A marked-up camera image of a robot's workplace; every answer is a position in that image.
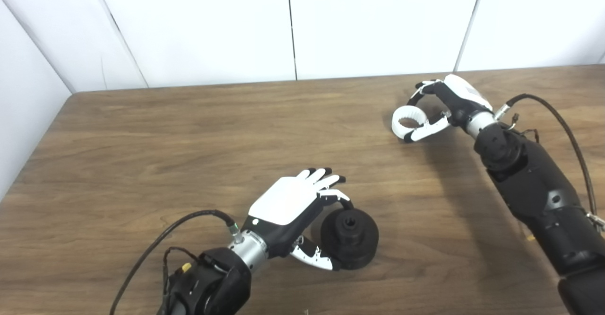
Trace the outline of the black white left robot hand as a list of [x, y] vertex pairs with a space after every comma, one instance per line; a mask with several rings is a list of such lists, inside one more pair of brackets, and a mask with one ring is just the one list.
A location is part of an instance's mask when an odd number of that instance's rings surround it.
[[292, 257], [315, 268], [338, 271], [341, 263], [304, 236], [306, 228], [334, 203], [354, 205], [335, 185], [345, 182], [330, 168], [309, 168], [279, 178], [250, 207], [240, 240], [230, 245], [251, 272], [269, 259]]

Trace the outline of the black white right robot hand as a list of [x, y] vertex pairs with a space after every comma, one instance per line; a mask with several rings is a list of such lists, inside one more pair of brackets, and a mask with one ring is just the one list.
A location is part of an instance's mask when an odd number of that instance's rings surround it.
[[[433, 117], [417, 108], [418, 102], [427, 95], [436, 96], [447, 110]], [[448, 74], [444, 79], [425, 80], [415, 85], [415, 92], [408, 100], [404, 118], [419, 124], [405, 131], [401, 139], [405, 143], [417, 142], [445, 130], [448, 127], [462, 128], [476, 139], [486, 127], [494, 124], [493, 108], [482, 95], [463, 78]]]

